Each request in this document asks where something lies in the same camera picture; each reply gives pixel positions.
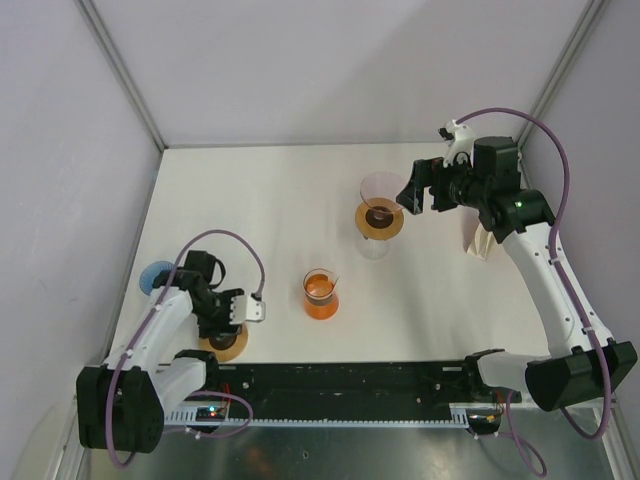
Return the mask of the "pink glass dripper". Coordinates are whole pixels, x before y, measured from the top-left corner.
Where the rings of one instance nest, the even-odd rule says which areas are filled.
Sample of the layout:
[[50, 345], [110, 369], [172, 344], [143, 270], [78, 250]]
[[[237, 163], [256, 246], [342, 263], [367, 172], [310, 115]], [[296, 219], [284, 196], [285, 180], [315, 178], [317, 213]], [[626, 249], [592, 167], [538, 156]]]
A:
[[397, 196], [406, 184], [407, 180], [395, 173], [374, 172], [361, 181], [360, 196], [370, 208], [384, 207], [391, 213], [395, 213], [404, 209], [397, 201]]

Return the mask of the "clear glass carafe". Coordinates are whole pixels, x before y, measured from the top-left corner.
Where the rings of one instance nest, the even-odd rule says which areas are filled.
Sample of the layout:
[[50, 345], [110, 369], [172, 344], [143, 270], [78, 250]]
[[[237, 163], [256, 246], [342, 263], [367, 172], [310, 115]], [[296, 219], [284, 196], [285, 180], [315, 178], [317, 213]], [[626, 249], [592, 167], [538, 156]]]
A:
[[377, 261], [388, 255], [390, 244], [386, 240], [375, 240], [359, 235], [356, 239], [356, 249], [365, 259]]

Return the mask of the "orange glass carafe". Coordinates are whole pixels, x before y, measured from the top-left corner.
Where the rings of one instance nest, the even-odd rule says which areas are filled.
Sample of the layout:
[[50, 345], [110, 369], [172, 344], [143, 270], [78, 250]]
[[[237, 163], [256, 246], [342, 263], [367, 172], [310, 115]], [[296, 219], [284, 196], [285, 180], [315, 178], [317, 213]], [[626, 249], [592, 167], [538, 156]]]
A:
[[314, 320], [328, 320], [339, 308], [337, 284], [339, 277], [326, 269], [310, 270], [304, 277], [303, 306], [306, 314]]

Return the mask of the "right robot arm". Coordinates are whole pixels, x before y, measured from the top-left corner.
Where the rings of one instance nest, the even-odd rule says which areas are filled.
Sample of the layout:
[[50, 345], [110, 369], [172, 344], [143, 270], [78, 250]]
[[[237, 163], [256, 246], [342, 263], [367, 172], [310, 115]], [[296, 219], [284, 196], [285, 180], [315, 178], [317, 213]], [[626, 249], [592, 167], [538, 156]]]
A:
[[602, 397], [615, 390], [638, 361], [629, 341], [618, 342], [598, 318], [559, 244], [549, 236], [555, 217], [544, 195], [521, 185], [518, 148], [489, 136], [452, 146], [444, 157], [414, 161], [396, 201], [413, 215], [424, 196], [438, 212], [465, 206], [518, 268], [542, 321], [549, 355], [501, 349], [474, 355], [477, 367], [461, 376], [463, 393], [484, 401], [497, 387], [528, 393], [544, 411]]

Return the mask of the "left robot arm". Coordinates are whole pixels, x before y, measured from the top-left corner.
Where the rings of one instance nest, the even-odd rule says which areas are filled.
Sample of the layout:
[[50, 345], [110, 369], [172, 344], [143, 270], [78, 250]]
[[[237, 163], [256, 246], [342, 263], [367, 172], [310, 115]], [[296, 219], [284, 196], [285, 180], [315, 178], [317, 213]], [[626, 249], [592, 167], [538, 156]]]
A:
[[166, 369], [160, 363], [189, 317], [209, 329], [229, 326], [232, 300], [244, 292], [217, 289], [214, 274], [224, 270], [214, 255], [191, 250], [176, 271], [154, 278], [149, 309], [133, 337], [77, 377], [83, 447], [150, 453], [161, 439], [165, 417], [183, 400], [192, 393], [207, 400], [219, 392], [219, 362], [212, 351], [183, 349]]

